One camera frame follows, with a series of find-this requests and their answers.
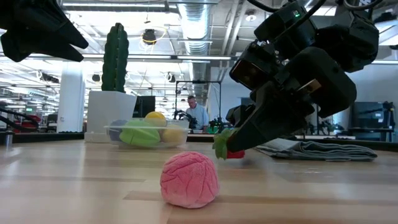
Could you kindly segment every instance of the green cactus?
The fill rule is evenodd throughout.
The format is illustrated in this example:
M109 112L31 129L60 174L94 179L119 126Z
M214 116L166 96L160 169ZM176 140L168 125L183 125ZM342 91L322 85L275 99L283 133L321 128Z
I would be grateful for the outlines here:
M102 67L102 91L119 91L125 93L127 57L129 41L124 27L116 23L106 37L104 65Z

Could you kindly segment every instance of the folded towel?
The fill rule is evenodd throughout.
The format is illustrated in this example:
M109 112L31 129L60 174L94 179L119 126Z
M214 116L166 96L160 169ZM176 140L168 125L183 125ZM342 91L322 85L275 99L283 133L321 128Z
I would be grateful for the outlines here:
M367 147L355 145L323 144L313 141L275 139L257 149L272 157L321 161L373 161L377 155Z

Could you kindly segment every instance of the pink knitted ball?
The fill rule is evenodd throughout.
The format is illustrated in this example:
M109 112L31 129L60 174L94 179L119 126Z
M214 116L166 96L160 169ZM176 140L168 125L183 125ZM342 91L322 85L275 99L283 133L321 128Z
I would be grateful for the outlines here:
M214 200L220 186L214 163L199 152L181 152L163 166L163 199L172 205L200 208Z

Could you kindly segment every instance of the person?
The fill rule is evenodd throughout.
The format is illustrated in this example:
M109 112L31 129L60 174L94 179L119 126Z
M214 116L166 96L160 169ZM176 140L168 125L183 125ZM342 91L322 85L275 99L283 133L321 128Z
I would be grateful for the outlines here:
M197 103L197 99L194 96L188 96L188 105L187 114L193 116L198 121L196 129L204 130L205 132L209 126L209 116L206 109Z

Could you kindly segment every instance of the white planter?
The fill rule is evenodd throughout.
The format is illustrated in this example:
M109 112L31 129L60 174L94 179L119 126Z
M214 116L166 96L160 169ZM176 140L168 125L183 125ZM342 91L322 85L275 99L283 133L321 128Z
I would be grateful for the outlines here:
M137 97L118 91L91 91L88 97L86 142L109 142L104 126L132 118Z

